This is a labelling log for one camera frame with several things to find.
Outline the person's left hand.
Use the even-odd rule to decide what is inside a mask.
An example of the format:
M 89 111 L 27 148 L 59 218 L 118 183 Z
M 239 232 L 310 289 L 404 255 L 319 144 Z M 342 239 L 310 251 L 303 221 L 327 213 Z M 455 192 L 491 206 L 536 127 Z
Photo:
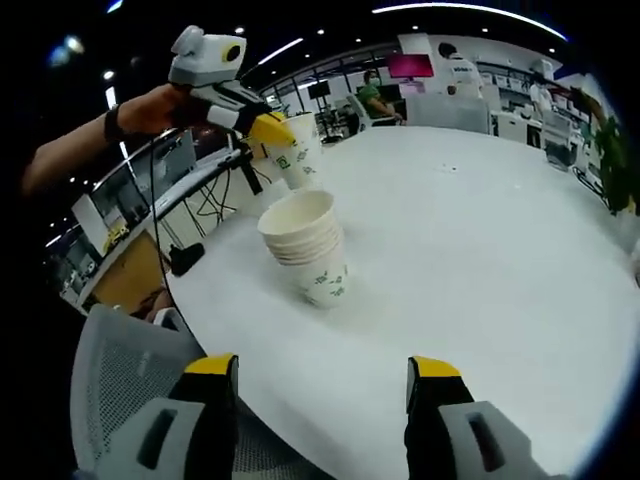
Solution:
M 209 107 L 207 101 L 191 96 L 188 88 L 165 84 L 122 103 L 117 124 L 126 134 L 158 135 L 205 123 Z

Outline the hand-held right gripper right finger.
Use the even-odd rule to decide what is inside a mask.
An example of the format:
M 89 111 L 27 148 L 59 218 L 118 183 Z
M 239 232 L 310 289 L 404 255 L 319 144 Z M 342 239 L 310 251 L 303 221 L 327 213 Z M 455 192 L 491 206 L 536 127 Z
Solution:
M 541 479 L 531 440 L 498 408 L 476 401 L 458 369 L 408 359 L 404 433 L 411 479 Z

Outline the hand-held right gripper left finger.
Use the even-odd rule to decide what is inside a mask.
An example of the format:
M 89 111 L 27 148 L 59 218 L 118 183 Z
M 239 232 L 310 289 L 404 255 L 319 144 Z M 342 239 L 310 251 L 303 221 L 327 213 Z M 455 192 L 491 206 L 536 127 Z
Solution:
M 99 479 L 229 479 L 237 420 L 238 356 L 190 363 L 168 396 L 148 401 L 111 438 Z

